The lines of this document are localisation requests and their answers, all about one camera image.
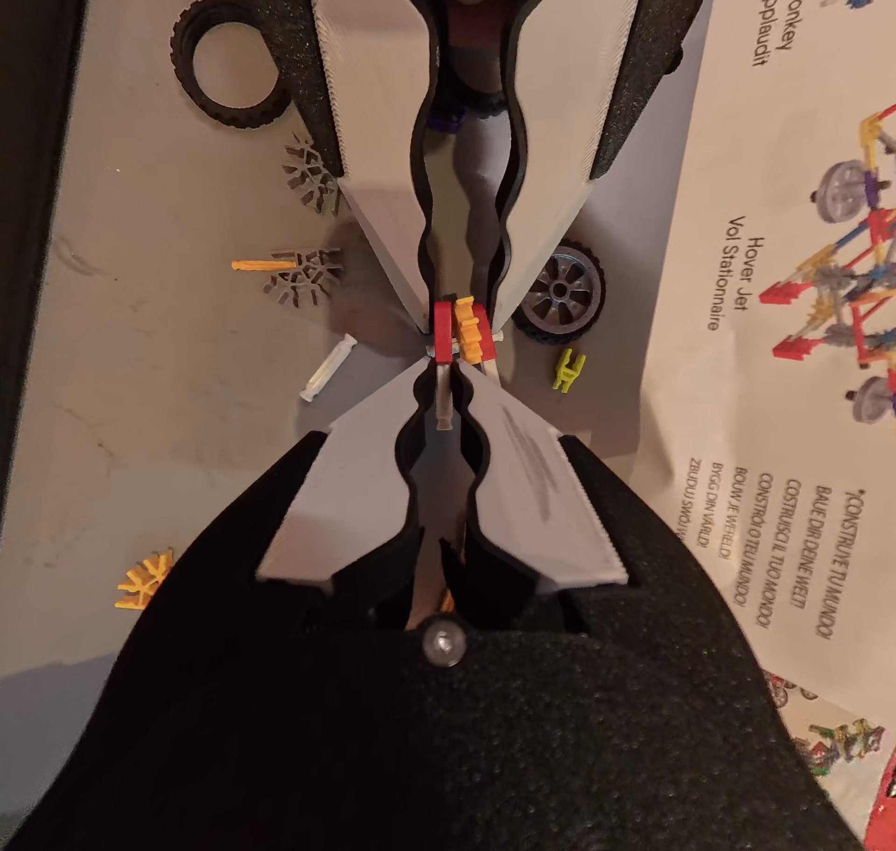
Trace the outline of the colourful toy packaging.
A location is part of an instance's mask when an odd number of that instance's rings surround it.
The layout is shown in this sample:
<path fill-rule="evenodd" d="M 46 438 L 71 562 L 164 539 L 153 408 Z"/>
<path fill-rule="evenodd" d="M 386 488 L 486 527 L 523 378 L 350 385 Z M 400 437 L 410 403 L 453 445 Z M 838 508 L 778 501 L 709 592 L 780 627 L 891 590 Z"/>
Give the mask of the colourful toy packaging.
<path fill-rule="evenodd" d="M 895 848 L 895 733 L 763 671 L 805 766 L 865 849 Z"/>

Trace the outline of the black perforated board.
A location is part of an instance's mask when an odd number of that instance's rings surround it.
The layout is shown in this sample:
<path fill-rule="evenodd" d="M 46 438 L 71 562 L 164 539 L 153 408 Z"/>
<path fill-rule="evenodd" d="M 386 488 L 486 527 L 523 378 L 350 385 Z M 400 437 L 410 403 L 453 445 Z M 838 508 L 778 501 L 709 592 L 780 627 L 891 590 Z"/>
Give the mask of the black perforated board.
<path fill-rule="evenodd" d="M 87 0 L 1 0 L 1 512 L 48 257 Z"/>

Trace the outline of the black rubber tyre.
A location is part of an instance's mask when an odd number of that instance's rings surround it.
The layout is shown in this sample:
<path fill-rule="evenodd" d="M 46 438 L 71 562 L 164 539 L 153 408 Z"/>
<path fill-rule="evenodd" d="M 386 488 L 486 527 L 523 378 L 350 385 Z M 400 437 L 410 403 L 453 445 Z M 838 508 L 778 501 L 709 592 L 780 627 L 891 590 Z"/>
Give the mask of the black rubber tyre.
<path fill-rule="evenodd" d="M 260 30 L 248 0 L 196 0 L 181 12 L 170 39 L 170 60 L 175 77 L 190 100 L 211 120 L 241 130 L 263 128 L 284 115 L 292 103 L 281 76 L 262 101 L 242 108 L 214 100 L 196 77 L 195 55 L 200 41 L 212 29 L 227 24 Z"/>

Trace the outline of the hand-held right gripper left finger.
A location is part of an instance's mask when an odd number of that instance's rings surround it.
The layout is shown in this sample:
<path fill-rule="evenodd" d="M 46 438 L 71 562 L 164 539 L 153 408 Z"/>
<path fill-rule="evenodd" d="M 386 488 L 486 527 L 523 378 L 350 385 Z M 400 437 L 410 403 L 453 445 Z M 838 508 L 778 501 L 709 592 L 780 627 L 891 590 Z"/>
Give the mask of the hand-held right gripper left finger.
<path fill-rule="evenodd" d="M 395 592 L 422 543 L 412 474 L 426 443 L 434 362 L 419 360 L 334 421 L 263 560 L 260 580 Z"/>

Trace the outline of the dark snowflake connector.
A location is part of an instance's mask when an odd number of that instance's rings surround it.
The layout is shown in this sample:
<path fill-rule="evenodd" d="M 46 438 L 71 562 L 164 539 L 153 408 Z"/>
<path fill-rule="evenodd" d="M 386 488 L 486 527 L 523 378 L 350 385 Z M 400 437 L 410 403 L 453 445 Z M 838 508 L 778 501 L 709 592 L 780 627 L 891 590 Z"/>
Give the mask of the dark snowflake connector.
<path fill-rule="evenodd" d="M 288 188 L 305 208 L 318 216 L 341 217 L 345 210 L 342 189 L 310 140 L 294 133 L 284 145 L 281 169 Z"/>

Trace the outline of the short white spacer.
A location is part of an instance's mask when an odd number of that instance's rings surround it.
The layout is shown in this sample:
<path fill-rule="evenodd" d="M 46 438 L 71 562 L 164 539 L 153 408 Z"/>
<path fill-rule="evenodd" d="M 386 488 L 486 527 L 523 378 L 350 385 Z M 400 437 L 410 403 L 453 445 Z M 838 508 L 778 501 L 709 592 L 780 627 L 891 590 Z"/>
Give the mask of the short white spacer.
<path fill-rule="evenodd" d="M 357 340 L 350 334 L 344 337 L 332 348 L 326 355 L 321 365 L 315 370 L 313 375 L 308 379 L 306 385 L 301 390 L 299 397 L 307 403 L 311 403 L 325 389 L 327 384 L 342 364 L 349 357 L 353 348 L 357 345 Z"/>

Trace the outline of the grey snowflake connector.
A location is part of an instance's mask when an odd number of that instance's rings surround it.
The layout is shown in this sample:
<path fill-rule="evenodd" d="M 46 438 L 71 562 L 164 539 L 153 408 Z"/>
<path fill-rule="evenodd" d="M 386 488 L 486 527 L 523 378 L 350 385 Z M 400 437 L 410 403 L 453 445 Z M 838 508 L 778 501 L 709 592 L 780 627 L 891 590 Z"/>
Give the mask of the grey snowflake connector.
<path fill-rule="evenodd" d="M 342 248 L 281 250 L 267 262 L 262 292 L 279 306 L 301 309 L 319 307 L 330 300 L 332 290 L 341 285 Z"/>

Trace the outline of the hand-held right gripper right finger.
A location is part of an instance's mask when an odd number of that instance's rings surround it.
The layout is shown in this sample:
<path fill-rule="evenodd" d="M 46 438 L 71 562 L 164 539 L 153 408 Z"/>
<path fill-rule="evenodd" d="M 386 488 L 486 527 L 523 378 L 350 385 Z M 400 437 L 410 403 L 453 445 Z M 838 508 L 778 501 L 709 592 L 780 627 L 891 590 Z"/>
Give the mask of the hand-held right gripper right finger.
<path fill-rule="evenodd" d="M 626 585 L 628 573 L 561 444 L 562 434 L 463 361 L 452 367 L 468 533 L 539 591 Z"/>

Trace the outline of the small black wheel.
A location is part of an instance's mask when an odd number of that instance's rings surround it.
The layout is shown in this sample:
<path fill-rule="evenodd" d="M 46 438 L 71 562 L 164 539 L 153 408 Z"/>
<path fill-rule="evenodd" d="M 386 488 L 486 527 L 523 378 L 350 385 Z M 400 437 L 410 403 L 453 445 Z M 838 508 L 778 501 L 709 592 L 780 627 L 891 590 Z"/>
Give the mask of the small black wheel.
<path fill-rule="evenodd" d="M 511 316 L 514 326 L 543 345 L 570 347 L 591 330 L 606 303 L 599 258 L 575 240 L 556 246 Z"/>

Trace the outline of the building instruction sheet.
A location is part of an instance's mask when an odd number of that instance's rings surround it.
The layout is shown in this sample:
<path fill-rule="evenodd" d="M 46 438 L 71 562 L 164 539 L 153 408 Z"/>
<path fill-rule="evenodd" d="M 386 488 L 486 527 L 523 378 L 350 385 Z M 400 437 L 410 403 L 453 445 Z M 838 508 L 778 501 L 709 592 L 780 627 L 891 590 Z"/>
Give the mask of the building instruction sheet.
<path fill-rule="evenodd" d="M 633 487 L 765 668 L 894 727 L 895 0 L 713 0 Z"/>

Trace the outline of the connector assembly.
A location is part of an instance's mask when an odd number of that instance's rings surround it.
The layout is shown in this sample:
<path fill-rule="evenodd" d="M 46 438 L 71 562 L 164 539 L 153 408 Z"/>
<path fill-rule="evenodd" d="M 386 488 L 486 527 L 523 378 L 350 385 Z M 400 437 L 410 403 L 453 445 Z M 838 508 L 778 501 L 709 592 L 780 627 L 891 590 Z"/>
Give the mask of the connector assembly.
<path fill-rule="evenodd" d="M 492 330 L 483 303 L 472 296 L 454 302 L 454 343 L 458 354 L 465 363 L 477 367 L 498 384 L 496 343 L 503 340 L 503 330 Z"/>

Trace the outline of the small yellow clip connector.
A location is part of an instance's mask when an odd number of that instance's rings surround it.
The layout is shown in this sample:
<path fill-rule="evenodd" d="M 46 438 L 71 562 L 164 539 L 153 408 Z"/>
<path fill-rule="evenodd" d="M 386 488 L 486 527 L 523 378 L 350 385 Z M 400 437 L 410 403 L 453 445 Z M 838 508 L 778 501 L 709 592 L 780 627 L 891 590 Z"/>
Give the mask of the small yellow clip connector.
<path fill-rule="evenodd" d="M 581 374 L 586 361 L 586 354 L 565 348 L 555 364 L 552 389 L 563 394 L 568 393 Z"/>

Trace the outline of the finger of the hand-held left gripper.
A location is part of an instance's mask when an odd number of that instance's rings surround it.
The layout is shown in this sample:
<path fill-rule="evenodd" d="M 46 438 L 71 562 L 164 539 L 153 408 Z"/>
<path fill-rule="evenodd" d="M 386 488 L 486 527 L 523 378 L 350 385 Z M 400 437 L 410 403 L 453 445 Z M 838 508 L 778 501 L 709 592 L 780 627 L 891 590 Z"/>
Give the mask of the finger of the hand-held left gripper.
<path fill-rule="evenodd" d="M 428 0 L 311 0 L 339 142 L 339 186 L 422 334 L 431 332 L 433 197 L 424 161 L 439 72 Z"/>
<path fill-rule="evenodd" d="M 511 127 L 487 292 L 502 328 L 588 197 L 639 0 L 520 0 L 502 49 Z"/>

